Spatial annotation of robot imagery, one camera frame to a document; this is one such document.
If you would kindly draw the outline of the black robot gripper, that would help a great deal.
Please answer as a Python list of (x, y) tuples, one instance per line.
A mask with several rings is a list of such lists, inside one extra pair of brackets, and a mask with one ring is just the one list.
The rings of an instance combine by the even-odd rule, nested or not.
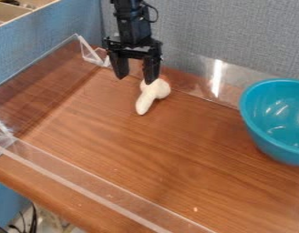
[(150, 85), (160, 71), (161, 42), (152, 37), (148, 13), (114, 13), (117, 35), (106, 36), (106, 52), (115, 77), (129, 74), (129, 59), (142, 60), (144, 83)]

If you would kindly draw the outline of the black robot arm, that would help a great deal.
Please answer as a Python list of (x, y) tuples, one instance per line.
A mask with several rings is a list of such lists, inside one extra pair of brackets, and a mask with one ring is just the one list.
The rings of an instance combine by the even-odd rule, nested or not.
[(115, 77), (122, 79), (129, 74), (129, 59), (142, 60), (144, 83), (150, 85), (158, 78), (161, 46), (162, 43), (153, 39), (149, 9), (144, 0), (110, 0), (114, 5), (118, 36), (106, 36), (106, 55)]

